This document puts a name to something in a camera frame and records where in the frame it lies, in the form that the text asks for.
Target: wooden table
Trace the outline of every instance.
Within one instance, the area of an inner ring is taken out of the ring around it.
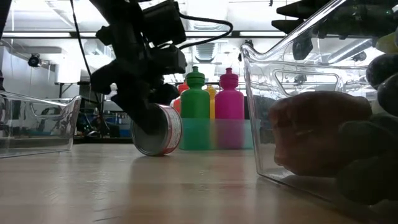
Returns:
[[[131,144],[0,160],[0,223],[357,223],[256,174],[252,151],[145,157]]]

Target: tin can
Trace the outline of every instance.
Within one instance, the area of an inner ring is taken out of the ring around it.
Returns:
[[[155,135],[146,134],[138,125],[131,124],[133,143],[138,151],[146,156],[164,156],[173,152],[182,137],[182,120],[171,106],[151,104],[151,110],[161,113],[160,130]]]

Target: can label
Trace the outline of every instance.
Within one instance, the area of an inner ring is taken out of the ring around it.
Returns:
[[[180,144],[182,137],[182,122],[181,117],[177,111],[170,106],[159,105],[165,112],[167,123],[169,124],[169,131],[167,133],[167,140],[165,142],[164,154],[168,154]]]

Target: laboratory room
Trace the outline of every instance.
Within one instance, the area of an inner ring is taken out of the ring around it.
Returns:
[[[398,0],[1,0],[1,224],[398,223]]]

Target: green water bottle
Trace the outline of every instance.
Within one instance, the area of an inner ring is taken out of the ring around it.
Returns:
[[[205,75],[193,67],[186,76],[189,90],[181,94],[183,138],[180,149],[209,150],[210,144],[210,94],[202,90]]]
[[[205,75],[193,67],[193,72],[186,76],[189,90],[181,94],[181,118],[210,118],[210,94],[202,90]]]

